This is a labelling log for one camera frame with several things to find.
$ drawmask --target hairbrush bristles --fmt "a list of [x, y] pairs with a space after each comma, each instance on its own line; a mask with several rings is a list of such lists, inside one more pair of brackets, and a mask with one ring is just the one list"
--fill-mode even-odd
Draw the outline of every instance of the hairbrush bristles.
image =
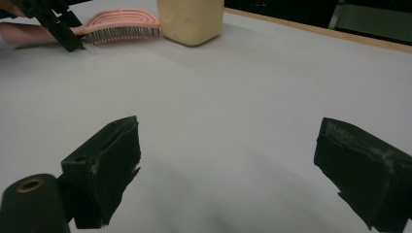
[[159, 28], [113, 27], [88, 33], [86, 34], [86, 40], [88, 43], [97, 46], [121, 41], [149, 40], [159, 36]]

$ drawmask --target pink object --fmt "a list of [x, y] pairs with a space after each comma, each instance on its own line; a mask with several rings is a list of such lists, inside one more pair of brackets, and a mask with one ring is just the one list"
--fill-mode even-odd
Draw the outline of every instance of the pink object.
[[[156, 17], [146, 11], [140, 9], [118, 9], [98, 13], [86, 24], [71, 29], [75, 35], [86, 35], [111, 28], [128, 27], [138, 28], [132, 32], [140, 34], [138, 36], [142, 36], [141, 34], [152, 36], [152, 34], [158, 34], [160, 23]], [[151, 28], [153, 30], [142, 31], [139, 28]], [[125, 38], [121, 35], [118, 36], [118, 34], [116, 37], [109, 35], [109, 38], [111, 40], [133, 39], [129, 38], [129, 35]], [[0, 22], [0, 35], [7, 44], [11, 45], [30, 44], [54, 39], [52, 34], [43, 26], [10, 22]], [[100, 36], [98, 38], [99, 42], [106, 42], [102, 41], [105, 38], [100, 38]]]

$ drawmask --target hairbrush handle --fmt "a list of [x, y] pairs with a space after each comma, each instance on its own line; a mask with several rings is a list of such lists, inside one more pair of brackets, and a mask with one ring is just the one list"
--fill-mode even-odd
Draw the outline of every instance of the hairbrush handle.
[[0, 36], [10, 45], [22, 45], [54, 39], [48, 29], [33, 24], [0, 22]]

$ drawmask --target dark background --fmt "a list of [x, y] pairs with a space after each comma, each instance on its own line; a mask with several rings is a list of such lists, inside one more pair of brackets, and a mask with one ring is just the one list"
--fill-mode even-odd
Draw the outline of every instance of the dark background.
[[[225, 0], [228, 8], [328, 27], [338, 0]], [[412, 0], [347, 0], [346, 3], [412, 13]]]

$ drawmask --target screw hole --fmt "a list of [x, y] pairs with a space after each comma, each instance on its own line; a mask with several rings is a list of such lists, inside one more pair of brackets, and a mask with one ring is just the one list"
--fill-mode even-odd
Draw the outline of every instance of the screw hole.
[[30, 179], [26, 181], [25, 183], [22, 183], [21, 185], [19, 185], [17, 188], [17, 192], [25, 193], [25, 192], [33, 191], [39, 188], [41, 185], [43, 185], [43, 183], [45, 182], [42, 179], [37, 179], [37, 178]]

